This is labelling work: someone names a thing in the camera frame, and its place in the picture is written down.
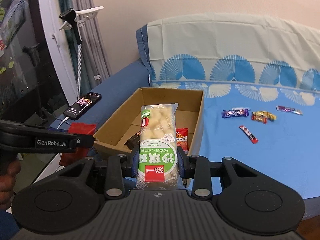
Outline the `person's left hand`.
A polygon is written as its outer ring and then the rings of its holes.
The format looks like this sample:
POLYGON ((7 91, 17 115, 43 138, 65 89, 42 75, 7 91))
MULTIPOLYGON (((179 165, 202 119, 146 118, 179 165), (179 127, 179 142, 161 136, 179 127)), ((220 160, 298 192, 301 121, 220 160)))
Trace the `person's left hand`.
POLYGON ((7 172, 1 176, 0 182, 0 207, 7 210, 11 206, 11 197, 14 194, 16 175, 21 171, 20 161, 16 159, 8 165, 7 172))

